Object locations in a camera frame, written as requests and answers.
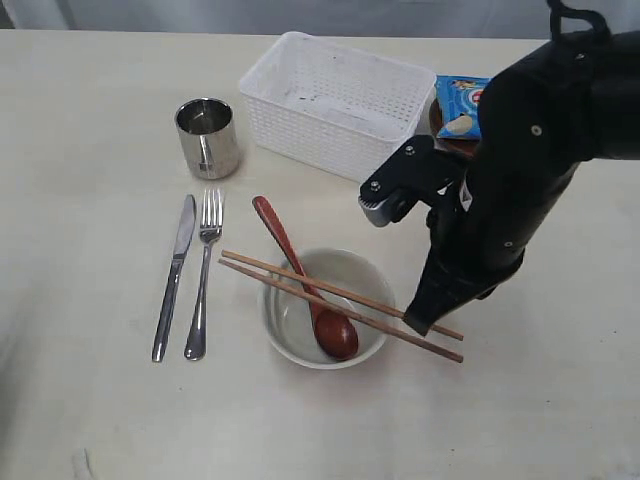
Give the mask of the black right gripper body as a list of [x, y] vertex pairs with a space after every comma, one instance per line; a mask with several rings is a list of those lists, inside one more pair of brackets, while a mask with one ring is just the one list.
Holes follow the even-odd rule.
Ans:
[[479, 299], [510, 279], [577, 167], [546, 151], [480, 145], [456, 189], [430, 214], [424, 297]]

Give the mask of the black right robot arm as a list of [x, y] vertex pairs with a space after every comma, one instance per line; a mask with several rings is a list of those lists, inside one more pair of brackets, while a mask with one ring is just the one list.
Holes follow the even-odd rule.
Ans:
[[473, 158], [427, 156], [418, 187], [431, 246], [404, 314], [420, 334], [516, 273], [581, 163], [639, 155], [638, 33], [612, 33], [601, 14], [560, 1], [550, 31], [485, 88]]

